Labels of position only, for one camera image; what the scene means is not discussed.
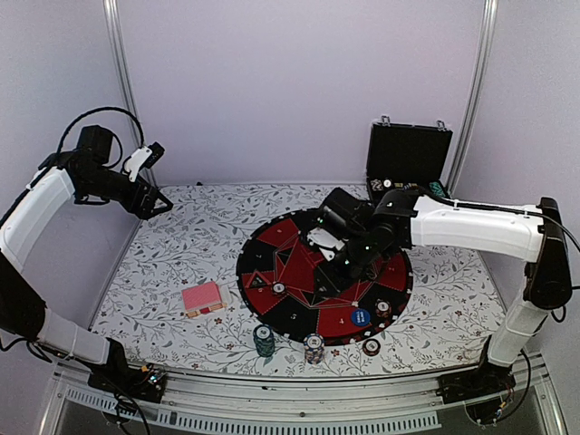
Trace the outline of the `blue small blind button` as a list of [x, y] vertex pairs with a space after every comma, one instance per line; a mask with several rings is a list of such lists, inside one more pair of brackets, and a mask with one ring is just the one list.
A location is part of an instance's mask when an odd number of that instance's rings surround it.
[[371, 322], [371, 314], [362, 308], [356, 308], [351, 314], [351, 322], [357, 327], [365, 327]]

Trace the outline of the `brown chip stack seat three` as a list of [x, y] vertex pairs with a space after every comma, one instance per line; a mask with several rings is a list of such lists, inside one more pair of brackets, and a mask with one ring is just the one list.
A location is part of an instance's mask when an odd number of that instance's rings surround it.
[[388, 319], [392, 315], [392, 306], [388, 301], [379, 299], [375, 304], [375, 313], [382, 319]]

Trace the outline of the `brown 100 poker chip stack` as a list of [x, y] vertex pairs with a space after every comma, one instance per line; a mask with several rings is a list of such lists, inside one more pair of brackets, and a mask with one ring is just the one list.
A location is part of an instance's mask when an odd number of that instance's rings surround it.
[[362, 344], [362, 351], [367, 356], [376, 356], [381, 350], [381, 344], [376, 339], [365, 340]]

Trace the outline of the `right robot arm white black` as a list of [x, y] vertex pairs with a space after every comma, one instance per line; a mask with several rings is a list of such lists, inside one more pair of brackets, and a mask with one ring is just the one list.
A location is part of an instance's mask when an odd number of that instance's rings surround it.
[[439, 378], [442, 392], [477, 395], [512, 383], [517, 356], [549, 313], [571, 299], [566, 243], [572, 239], [552, 198], [500, 206], [441, 198], [419, 185], [387, 191], [376, 207], [337, 188], [305, 236], [306, 244], [324, 256], [314, 269], [314, 291], [321, 297], [347, 290], [380, 256], [402, 248], [458, 247], [523, 261], [523, 289], [484, 344], [478, 366], [455, 378]]

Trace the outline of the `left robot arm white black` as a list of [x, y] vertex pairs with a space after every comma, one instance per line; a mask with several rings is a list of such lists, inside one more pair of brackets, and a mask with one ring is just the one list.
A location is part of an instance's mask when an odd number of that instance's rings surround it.
[[97, 372], [116, 393], [134, 386], [119, 342], [91, 332], [84, 315], [98, 300], [132, 218], [172, 204], [141, 172], [164, 153], [154, 142], [123, 159], [118, 138], [90, 125], [72, 150], [56, 150], [1, 219], [1, 329]]

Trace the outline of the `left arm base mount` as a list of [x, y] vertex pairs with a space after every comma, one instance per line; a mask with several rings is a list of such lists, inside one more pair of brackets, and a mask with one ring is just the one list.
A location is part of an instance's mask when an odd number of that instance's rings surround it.
[[161, 403], [167, 385], [164, 370], [151, 364], [139, 369], [127, 365], [113, 368], [87, 362], [84, 365], [91, 371], [88, 385], [94, 389], [110, 393], [126, 392], [132, 399]]

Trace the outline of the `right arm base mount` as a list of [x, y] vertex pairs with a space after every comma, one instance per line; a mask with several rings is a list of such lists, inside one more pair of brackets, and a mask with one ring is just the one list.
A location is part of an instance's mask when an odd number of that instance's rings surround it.
[[473, 422], [488, 425], [502, 417], [515, 386], [516, 380], [510, 368], [496, 368], [485, 363], [473, 370], [441, 375], [436, 394], [445, 404], [492, 395], [487, 401], [466, 406], [466, 413]]

